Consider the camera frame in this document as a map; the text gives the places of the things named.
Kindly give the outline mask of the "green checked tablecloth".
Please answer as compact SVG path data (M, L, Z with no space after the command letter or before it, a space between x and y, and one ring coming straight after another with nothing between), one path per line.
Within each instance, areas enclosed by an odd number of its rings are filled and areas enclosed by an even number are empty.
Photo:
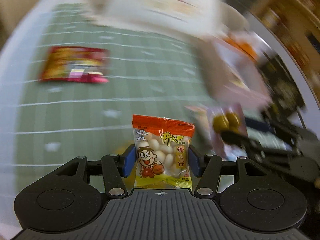
M107 83L42 82L52 46L107 49ZM191 121L188 106L217 106L191 44L158 34L99 27L79 4L56 7L36 46L17 104L16 189L74 157L115 153L133 141L132 115Z

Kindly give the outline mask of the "cream mesh food cover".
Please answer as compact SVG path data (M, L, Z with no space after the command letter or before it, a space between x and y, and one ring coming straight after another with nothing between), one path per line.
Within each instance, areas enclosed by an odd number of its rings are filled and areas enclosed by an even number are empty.
M222 29L222 0L83 0L97 25L202 37Z

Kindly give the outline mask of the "orange tissue box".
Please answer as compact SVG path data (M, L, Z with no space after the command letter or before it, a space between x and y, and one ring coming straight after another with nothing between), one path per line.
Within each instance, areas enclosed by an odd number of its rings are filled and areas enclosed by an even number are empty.
M253 62L257 62L256 35L251 31L230 31L222 37L222 40L248 56Z

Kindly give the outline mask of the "orange steamed bun snack packet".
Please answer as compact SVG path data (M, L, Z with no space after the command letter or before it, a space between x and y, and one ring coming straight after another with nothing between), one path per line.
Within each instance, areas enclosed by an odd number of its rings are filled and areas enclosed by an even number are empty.
M188 150L195 126L185 121L133 115L135 187L192 189Z

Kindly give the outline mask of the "black plum snack bag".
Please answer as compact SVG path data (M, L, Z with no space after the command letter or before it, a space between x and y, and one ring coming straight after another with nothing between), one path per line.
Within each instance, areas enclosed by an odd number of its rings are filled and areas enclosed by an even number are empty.
M272 102L264 109L265 115L279 121L288 119L305 106L303 97L279 55L257 65L268 88Z

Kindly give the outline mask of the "beige chair right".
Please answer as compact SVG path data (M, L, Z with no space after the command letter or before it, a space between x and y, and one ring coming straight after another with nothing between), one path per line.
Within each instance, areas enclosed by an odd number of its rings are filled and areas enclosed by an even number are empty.
M220 3L220 34L227 34L230 31L247 31L249 22L235 8L227 3Z

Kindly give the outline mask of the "chestnut snack packet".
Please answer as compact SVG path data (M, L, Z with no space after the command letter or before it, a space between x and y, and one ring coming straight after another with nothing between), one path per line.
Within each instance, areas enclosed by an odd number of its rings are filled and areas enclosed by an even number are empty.
M211 145L215 155L226 161L236 161L237 157L245 157L247 155L238 146L227 144L221 138L221 133L225 131L247 136L245 116L239 103L208 108L207 119Z

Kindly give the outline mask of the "dark red jerky packet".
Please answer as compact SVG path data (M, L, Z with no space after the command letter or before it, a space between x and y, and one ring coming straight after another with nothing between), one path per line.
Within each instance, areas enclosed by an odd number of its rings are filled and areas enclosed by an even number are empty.
M40 80L107 83L108 64L107 49L54 46L49 51Z

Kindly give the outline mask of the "wooden wall shelf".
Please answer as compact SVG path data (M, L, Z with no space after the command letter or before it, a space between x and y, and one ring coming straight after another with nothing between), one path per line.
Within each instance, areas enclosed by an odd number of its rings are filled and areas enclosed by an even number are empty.
M250 12L281 41L319 88L319 0L256 0Z

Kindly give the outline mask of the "pink open gift box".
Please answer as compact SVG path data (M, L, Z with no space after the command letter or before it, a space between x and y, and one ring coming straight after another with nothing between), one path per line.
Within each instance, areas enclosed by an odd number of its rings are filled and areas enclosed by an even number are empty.
M224 103L239 103L244 108L262 109L272 102L257 65L271 48L256 33L257 62L240 52L223 36L197 40L201 74L212 98Z

